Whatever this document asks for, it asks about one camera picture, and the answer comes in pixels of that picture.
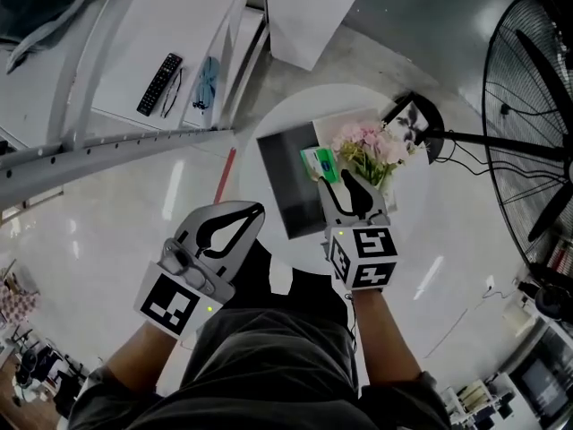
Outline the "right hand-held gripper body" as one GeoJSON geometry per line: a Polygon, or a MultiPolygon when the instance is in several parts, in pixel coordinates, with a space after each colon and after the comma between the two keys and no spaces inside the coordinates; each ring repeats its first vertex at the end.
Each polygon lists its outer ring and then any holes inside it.
{"type": "Polygon", "coordinates": [[[388,286],[398,265],[398,237],[385,215],[325,230],[326,259],[349,291],[388,286]]]}

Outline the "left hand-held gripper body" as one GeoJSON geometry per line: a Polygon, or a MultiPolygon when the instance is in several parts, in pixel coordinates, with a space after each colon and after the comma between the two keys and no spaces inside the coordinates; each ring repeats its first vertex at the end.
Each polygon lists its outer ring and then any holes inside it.
{"type": "Polygon", "coordinates": [[[176,340],[186,340],[233,296],[235,288],[188,253],[173,238],[151,262],[134,310],[176,340]]]}

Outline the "green and white small box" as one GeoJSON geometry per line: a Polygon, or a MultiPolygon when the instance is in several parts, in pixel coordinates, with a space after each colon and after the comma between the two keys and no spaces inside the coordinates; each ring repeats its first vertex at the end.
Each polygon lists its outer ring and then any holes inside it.
{"type": "Polygon", "coordinates": [[[321,177],[331,184],[340,181],[333,151],[330,148],[311,147],[300,150],[300,156],[309,178],[317,182],[321,177]]]}

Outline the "person's left forearm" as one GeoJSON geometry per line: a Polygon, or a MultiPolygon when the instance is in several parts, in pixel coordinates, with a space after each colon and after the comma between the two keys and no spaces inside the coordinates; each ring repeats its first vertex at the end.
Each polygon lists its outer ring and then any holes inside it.
{"type": "Polygon", "coordinates": [[[137,393],[155,391],[176,339],[145,322],[105,363],[126,388],[137,393]]]}

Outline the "person's right forearm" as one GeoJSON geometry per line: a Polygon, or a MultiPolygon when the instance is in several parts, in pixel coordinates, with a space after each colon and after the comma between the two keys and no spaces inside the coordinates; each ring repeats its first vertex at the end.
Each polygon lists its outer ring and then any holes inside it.
{"type": "Polygon", "coordinates": [[[352,292],[370,385],[412,382],[422,373],[378,289],[352,292]]]}

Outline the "red strip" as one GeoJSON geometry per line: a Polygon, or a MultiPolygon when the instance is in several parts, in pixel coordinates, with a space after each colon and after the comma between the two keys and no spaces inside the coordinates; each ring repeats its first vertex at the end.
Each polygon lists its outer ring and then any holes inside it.
{"type": "Polygon", "coordinates": [[[215,204],[220,203],[220,201],[222,199],[223,193],[224,193],[226,185],[227,185],[228,177],[230,175],[230,172],[232,170],[232,167],[233,167],[233,164],[235,161],[235,155],[236,155],[236,148],[233,147],[230,149],[230,151],[228,153],[227,162],[224,166],[221,178],[219,179],[219,182],[218,182],[218,188],[217,188],[217,191],[216,191],[216,194],[214,197],[214,201],[213,201],[215,204]]]}

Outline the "pink artificial flower bouquet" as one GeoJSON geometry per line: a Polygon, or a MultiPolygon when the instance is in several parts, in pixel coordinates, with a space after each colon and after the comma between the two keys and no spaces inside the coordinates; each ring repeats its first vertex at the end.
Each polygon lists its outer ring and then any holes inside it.
{"type": "Polygon", "coordinates": [[[330,145],[342,168],[363,178],[382,191],[393,173],[414,156],[428,156],[422,145],[405,140],[385,122],[353,122],[342,126],[330,145]]]}

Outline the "person's black trousers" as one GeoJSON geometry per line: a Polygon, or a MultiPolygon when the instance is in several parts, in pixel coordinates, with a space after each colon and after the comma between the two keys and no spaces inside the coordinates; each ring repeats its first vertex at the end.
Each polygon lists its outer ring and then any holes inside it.
{"type": "Polygon", "coordinates": [[[347,308],[332,287],[331,277],[293,269],[288,293],[279,295],[270,288],[270,265],[271,253],[255,242],[232,280],[235,295],[203,327],[186,374],[198,376],[217,348],[234,335],[300,329],[344,374],[355,379],[347,308]]]}

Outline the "round white table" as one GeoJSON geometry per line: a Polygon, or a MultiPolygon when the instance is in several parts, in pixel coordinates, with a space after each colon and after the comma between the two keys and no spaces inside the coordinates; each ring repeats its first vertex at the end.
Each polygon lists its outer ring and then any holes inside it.
{"type": "MultiPolygon", "coordinates": [[[[274,258],[287,266],[312,273],[326,274],[330,269],[320,246],[324,239],[321,232],[295,239],[287,237],[257,139],[309,123],[314,118],[362,108],[385,111],[390,105],[388,97],[363,86],[325,84],[295,93],[262,118],[242,156],[239,194],[242,200],[263,204],[266,218],[258,239],[274,258]]],[[[407,244],[421,234],[423,221],[428,217],[429,181],[430,166],[426,152],[416,155],[414,161],[399,169],[393,178],[398,210],[390,215],[390,219],[398,226],[398,232],[407,244]]]]}

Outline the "black eyeglasses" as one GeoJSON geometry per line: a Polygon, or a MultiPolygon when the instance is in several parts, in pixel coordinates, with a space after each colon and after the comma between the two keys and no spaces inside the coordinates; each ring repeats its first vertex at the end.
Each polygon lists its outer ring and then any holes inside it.
{"type": "Polygon", "coordinates": [[[167,93],[164,97],[164,101],[162,103],[160,111],[160,117],[163,119],[167,118],[167,116],[169,115],[171,109],[175,104],[178,92],[182,84],[183,72],[184,68],[180,67],[167,88],[167,93]]]}

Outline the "person's grey shirt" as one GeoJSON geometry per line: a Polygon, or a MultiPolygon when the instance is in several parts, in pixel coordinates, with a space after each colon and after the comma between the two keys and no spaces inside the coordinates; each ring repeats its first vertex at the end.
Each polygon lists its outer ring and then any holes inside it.
{"type": "Polygon", "coordinates": [[[180,387],[129,391],[107,369],[69,430],[449,430],[429,374],[360,387],[347,328],[279,310],[223,310],[204,326],[180,387]]]}

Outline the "black remote control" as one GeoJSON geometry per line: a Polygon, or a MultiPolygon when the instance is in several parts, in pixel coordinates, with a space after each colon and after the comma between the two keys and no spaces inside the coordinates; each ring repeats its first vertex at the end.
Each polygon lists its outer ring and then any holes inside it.
{"type": "Polygon", "coordinates": [[[150,85],[144,92],[136,111],[143,116],[150,116],[157,105],[159,98],[168,85],[169,81],[181,65],[183,59],[174,53],[169,53],[155,73],[150,85]]]}

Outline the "white metal shelving rack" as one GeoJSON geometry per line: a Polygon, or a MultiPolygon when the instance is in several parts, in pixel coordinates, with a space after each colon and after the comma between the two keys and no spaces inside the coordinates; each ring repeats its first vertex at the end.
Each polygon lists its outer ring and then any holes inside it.
{"type": "Polygon", "coordinates": [[[230,107],[268,35],[247,0],[96,0],[53,48],[11,73],[0,52],[0,218],[52,189],[163,151],[231,133],[230,107]],[[169,81],[150,116],[136,111],[169,53],[182,84],[166,119],[169,81]]]}

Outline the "grey blue cloth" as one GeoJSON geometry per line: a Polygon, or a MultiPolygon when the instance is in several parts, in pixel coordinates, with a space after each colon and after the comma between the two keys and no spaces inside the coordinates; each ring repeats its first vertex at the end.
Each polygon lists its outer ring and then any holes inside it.
{"type": "Polygon", "coordinates": [[[56,44],[75,15],[93,0],[0,0],[0,50],[11,73],[29,52],[56,44]]]}

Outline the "black picture frame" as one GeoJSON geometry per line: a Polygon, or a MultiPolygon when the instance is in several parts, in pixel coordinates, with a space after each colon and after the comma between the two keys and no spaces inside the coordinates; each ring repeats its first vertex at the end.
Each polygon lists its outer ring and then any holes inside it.
{"type": "Polygon", "coordinates": [[[415,104],[413,92],[400,96],[395,107],[382,118],[382,123],[384,129],[402,141],[409,151],[416,146],[417,135],[428,127],[427,119],[415,104]]]}

